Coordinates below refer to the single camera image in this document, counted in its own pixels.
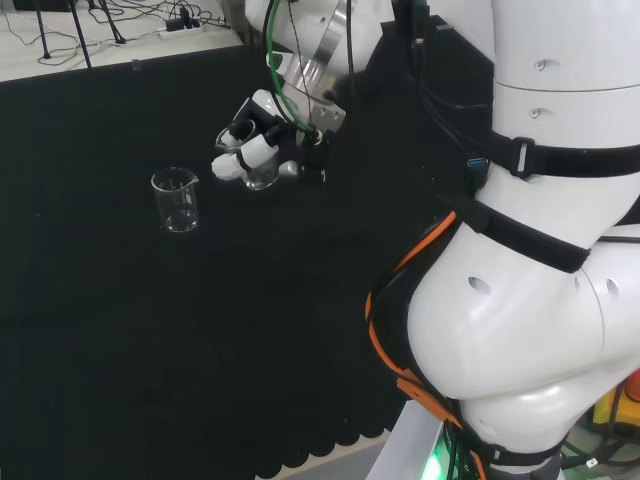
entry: orange strap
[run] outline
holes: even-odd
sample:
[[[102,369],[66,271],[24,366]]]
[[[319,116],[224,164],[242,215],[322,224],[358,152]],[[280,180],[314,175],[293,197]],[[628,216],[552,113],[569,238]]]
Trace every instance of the orange strap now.
[[[422,239],[420,243],[418,243],[411,249],[409,253],[407,253],[407,255],[405,255],[400,263],[398,263],[398,265],[393,269],[393,273],[396,273],[413,257],[415,257],[418,253],[420,253],[427,246],[433,243],[455,222],[455,219],[455,212],[451,212],[447,216],[447,218],[442,221],[442,223],[440,223],[429,235]],[[367,319],[367,321],[369,321],[371,307],[372,298],[371,293],[369,293],[369,295],[367,296],[367,301],[365,303],[365,318]],[[382,361],[398,376],[397,386],[400,390],[402,390],[406,395],[422,405],[428,412],[430,412],[441,422],[450,421],[454,423],[458,428],[462,429],[462,425],[460,425],[460,422],[455,417],[455,415],[447,410],[444,405],[442,405],[429,392],[427,392],[426,389],[423,388],[422,382],[418,377],[414,375],[411,370],[403,370],[402,368],[398,367],[393,362],[393,360],[391,360],[391,358],[389,358],[387,353],[382,349],[382,345],[380,345],[380,341],[378,340],[375,328],[373,327],[373,322],[369,322],[369,338],[371,339],[371,343],[373,344],[373,347],[376,349],[376,352],[378,353]],[[487,480],[487,474],[485,472],[484,466],[482,465],[480,457],[478,457],[478,455],[474,452],[471,452],[471,454],[473,455],[473,458],[478,467],[480,480]]]

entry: yellow object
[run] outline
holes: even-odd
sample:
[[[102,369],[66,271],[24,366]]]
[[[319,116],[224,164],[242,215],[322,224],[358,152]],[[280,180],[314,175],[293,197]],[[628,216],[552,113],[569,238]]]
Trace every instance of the yellow object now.
[[[616,394],[615,388],[602,397],[596,403],[593,413],[593,423],[604,424],[609,421],[611,409],[613,407],[613,397]],[[620,404],[618,405],[618,414],[616,415],[616,423],[627,423],[640,427],[640,403],[631,400],[626,393],[622,393]]]

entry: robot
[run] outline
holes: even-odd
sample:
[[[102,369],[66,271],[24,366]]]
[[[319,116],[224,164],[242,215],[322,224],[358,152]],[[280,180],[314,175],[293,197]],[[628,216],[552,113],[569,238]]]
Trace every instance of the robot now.
[[[294,51],[278,67],[283,93],[321,144],[344,119],[324,92],[350,71],[347,2],[291,1],[297,32],[286,0],[272,26]],[[390,6],[353,0],[354,71],[366,68]],[[640,368],[640,225],[615,226],[640,197],[640,3],[492,7],[497,153],[475,198],[453,205],[463,223],[413,293],[409,343],[421,376],[458,400],[459,418],[491,447],[481,476],[563,479],[559,446],[571,427]],[[268,8],[247,0],[256,29]],[[229,150],[213,162],[216,176],[254,189],[275,181],[284,162],[267,132],[286,123],[274,101],[256,92],[234,120],[266,119],[261,132],[222,132]],[[310,136],[295,135],[298,146]]]

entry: green light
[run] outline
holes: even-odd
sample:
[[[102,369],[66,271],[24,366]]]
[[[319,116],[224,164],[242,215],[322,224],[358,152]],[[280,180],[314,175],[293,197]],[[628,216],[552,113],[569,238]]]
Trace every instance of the green light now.
[[[438,462],[438,457],[432,455],[429,457],[429,460],[427,460],[427,464],[424,467],[422,480],[439,480],[441,474],[442,468],[440,467],[440,462]]]

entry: black fabric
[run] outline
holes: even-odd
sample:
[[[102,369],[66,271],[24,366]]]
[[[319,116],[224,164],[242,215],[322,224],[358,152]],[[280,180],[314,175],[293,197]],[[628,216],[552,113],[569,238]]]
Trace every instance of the black fabric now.
[[[378,53],[322,188],[211,179],[269,82],[244,48],[0,84],[3,478],[249,480],[393,427],[364,301],[446,210],[423,185],[455,191],[464,165]],[[466,65],[440,72],[468,94]],[[184,236],[150,186],[168,166],[200,178]]]

